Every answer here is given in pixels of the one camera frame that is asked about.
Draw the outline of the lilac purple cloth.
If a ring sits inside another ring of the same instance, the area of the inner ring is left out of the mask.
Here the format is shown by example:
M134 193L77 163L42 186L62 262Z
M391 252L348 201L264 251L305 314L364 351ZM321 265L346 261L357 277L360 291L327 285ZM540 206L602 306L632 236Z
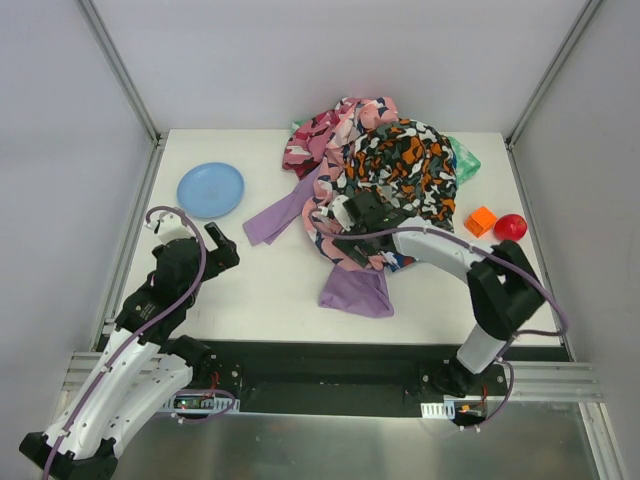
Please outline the lilac purple cloth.
M304 203L312 196L313 182L320 168L315 168L285 197L243 224L252 246L270 245L300 217ZM368 318L394 315L386 277L382 272L347 271L335 266L319 296L319 306Z

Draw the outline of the orange black camouflage cloth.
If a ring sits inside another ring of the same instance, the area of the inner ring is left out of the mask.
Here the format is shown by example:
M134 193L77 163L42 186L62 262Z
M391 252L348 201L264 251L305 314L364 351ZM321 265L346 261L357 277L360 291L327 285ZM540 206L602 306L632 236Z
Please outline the orange black camouflage cloth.
M423 122L399 119L358 137L334 188L348 198L374 192L393 208L454 230L455 153L446 136Z

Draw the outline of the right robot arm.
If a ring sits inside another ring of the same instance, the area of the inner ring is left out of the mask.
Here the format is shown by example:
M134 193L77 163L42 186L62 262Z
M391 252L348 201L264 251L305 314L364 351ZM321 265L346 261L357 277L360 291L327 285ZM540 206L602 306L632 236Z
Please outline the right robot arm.
M467 285L476 324L455 356L430 376L443 394L466 396L545 302L527 256L513 241L476 247L371 192L337 197L331 214L342 227L336 247L357 262L377 254L411 257Z

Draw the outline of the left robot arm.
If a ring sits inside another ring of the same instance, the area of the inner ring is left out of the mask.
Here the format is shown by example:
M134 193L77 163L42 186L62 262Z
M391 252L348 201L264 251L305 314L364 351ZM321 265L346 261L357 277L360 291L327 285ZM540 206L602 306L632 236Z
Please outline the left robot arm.
M187 335L169 339L201 285L240 261L236 244L215 223L205 231L212 250L190 232L161 237L154 269L123 302L76 397L45 431L22 440L20 453L46 478L111 478L126 446L166 401L187 387L210 392L211 349Z

